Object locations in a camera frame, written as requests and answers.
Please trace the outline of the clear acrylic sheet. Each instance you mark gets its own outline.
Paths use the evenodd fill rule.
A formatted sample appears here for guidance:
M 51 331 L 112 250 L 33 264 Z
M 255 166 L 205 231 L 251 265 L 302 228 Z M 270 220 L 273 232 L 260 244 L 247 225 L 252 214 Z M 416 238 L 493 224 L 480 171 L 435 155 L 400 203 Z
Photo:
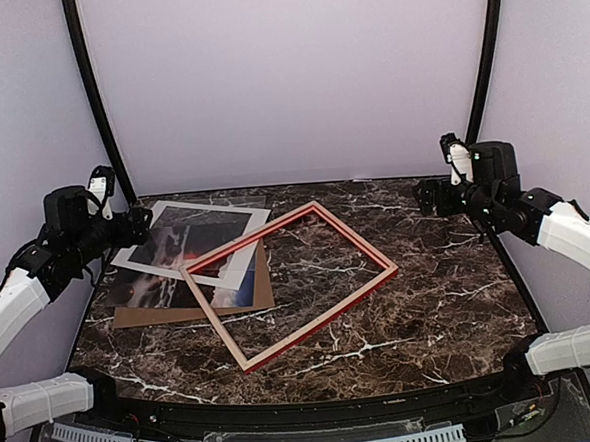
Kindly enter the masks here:
M 237 196 L 237 197 L 213 197 L 209 195 L 202 199 L 188 198 L 185 200 L 155 200 L 145 204 L 153 214 L 153 222 L 170 216 L 174 218 L 189 218 L 194 215 L 203 215 L 205 212 L 216 213 L 254 213 L 263 210 L 266 203 L 265 196 Z

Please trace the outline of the white photo mat board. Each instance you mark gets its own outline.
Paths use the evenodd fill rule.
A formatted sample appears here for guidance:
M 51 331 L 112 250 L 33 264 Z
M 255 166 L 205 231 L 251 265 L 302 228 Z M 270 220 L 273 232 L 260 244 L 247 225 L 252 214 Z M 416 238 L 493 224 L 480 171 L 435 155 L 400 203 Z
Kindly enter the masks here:
M 180 268 L 193 259 L 263 226 L 270 210 L 264 200 L 206 204 L 158 201 L 152 207 L 149 237 L 118 251 L 113 291 L 131 307 L 165 305 L 182 279 Z

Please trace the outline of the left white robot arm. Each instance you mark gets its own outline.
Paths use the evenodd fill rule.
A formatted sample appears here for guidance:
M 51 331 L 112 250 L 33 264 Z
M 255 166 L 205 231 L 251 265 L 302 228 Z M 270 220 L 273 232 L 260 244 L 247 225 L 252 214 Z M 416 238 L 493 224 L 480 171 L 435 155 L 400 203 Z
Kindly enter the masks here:
M 73 185 L 44 197 L 44 225 L 35 240 L 15 252 L 0 283 L 0 357 L 34 316 L 83 278 L 93 260 L 147 240 L 151 210 L 115 213 L 108 207 L 111 194 L 106 179 L 96 178 L 89 189 Z M 0 388 L 0 442 L 86 411 L 107 429 L 121 427 L 127 407 L 115 398 L 115 388 L 110 377 L 90 368 Z

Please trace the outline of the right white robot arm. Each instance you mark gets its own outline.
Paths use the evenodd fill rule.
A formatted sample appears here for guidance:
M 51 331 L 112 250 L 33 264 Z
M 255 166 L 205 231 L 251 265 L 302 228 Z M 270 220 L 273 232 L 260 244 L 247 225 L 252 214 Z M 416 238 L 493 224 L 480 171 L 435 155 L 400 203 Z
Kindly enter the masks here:
M 590 271 L 590 215 L 576 201 L 543 188 L 523 190 L 512 144 L 466 144 L 452 133 L 439 143 L 450 177 L 416 184 L 413 193 L 423 215 L 464 215 L 482 232 L 509 232 Z M 590 324 L 538 333 L 521 340 L 505 356 L 496 393 L 504 401 L 516 402 L 532 388 L 534 377 L 586 367 L 590 367 Z

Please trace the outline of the landscape photo print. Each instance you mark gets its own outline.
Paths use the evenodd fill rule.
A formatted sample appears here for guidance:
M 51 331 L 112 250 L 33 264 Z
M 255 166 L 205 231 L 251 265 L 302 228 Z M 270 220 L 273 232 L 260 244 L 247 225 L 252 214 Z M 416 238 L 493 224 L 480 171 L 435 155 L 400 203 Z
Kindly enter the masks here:
M 199 285 L 208 303 L 216 309 L 252 307 L 255 288 L 255 257 L 249 262 L 247 272 L 238 290 Z M 139 273 L 119 268 L 110 286 L 106 304 L 130 308 L 191 308 L 198 307 L 185 281 L 160 275 Z

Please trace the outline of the brown cardboard backing board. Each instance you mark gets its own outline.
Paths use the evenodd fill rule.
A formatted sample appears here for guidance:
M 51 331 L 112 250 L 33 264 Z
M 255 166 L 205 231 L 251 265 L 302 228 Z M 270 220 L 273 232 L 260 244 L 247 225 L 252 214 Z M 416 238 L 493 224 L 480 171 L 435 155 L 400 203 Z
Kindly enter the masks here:
M 258 244 L 254 253 L 255 257 L 255 288 L 252 307 L 216 309 L 214 312 L 220 316 L 241 315 L 274 307 L 271 279 L 266 263 L 266 252 L 262 244 Z M 206 315 L 198 307 L 191 308 L 130 308 L 114 307 L 113 327 L 116 329 L 140 328 L 143 326 L 156 326 L 159 324 L 176 324 L 177 322 L 191 322 L 192 320 L 204 320 Z

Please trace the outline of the black front rail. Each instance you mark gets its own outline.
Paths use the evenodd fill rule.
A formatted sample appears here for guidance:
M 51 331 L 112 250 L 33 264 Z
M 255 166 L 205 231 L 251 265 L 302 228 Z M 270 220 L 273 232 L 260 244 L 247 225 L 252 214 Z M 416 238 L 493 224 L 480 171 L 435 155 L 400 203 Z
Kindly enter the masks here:
M 195 439 L 212 432 L 293 432 L 413 418 L 472 418 L 548 391 L 547 386 L 538 386 L 534 381 L 511 385 L 497 373 L 401 394 L 292 405 L 207 406 L 128 398 L 118 401 L 120 409 L 112 419 L 89 411 L 76 415 L 75 421 L 87 427 L 137 430 L 151 435 L 164 431 Z

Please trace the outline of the right black corner post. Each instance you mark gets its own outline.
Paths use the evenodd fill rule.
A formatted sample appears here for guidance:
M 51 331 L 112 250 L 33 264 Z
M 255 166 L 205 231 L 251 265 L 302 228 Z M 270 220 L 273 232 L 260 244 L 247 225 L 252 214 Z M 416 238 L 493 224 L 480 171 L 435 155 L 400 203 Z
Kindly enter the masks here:
M 488 90 L 491 83 L 491 73 L 494 64 L 494 55 L 497 45 L 499 31 L 499 19 L 501 14 L 502 0 L 487 0 L 486 15 L 484 20 L 484 31 L 482 46 L 479 56 L 474 96 L 469 115 L 465 141 L 468 144 L 475 144 L 479 138 L 482 121 L 485 113 L 485 105 L 488 97 Z

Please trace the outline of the black corner post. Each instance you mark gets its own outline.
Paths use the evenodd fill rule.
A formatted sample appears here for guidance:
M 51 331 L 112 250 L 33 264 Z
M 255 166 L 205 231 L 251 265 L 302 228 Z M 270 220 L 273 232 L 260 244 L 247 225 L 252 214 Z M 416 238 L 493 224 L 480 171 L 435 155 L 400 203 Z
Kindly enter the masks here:
M 113 135 L 111 122 L 108 120 L 106 108 L 101 98 L 100 88 L 97 84 L 95 71 L 93 71 L 87 41 L 80 19 L 77 0 L 61 0 L 61 6 L 63 7 L 65 24 L 67 25 L 73 54 L 76 58 L 77 69 L 81 76 L 82 85 L 85 89 L 88 105 L 91 108 L 98 134 L 101 137 L 110 165 L 115 171 L 115 176 L 119 182 L 124 199 L 128 204 L 133 205 L 137 201 L 137 196 L 128 170 L 125 168 L 122 154 L 119 151 L 116 138 Z
M 485 113 L 485 105 L 488 97 L 488 90 L 491 83 L 491 73 L 494 64 L 494 55 L 497 45 L 499 31 L 499 19 L 501 14 L 502 0 L 487 0 L 486 15 L 484 20 L 484 31 L 482 46 L 479 56 L 474 96 L 469 115 L 465 141 L 468 144 L 475 144 L 479 138 L 482 121 Z

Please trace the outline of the left black corner post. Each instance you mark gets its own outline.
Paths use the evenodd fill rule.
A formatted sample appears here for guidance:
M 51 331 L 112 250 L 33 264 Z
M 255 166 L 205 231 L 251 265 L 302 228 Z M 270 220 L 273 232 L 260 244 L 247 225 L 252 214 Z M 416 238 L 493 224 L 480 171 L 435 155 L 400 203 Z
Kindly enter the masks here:
M 116 138 L 113 135 L 111 122 L 108 120 L 106 108 L 101 98 L 100 88 L 97 84 L 95 71 L 93 71 L 87 41 L 80 19 L 77 0 L 61 0 L 61 6 L 63 7 L 65 24 L 67 25 L 73 54 L 76 58 L 77 69 L 81 76 L 82 85 L 85 89 L 88 105 L 91 108 L 98 134 L 101 137 L 110 165 L 115 171 L 115 176 L 119 182 L 124 199 L 128 204 L 133 205 L 137 201 L 137 196 L 128 170 L 125 168 L 122 154 L 119 151 Z

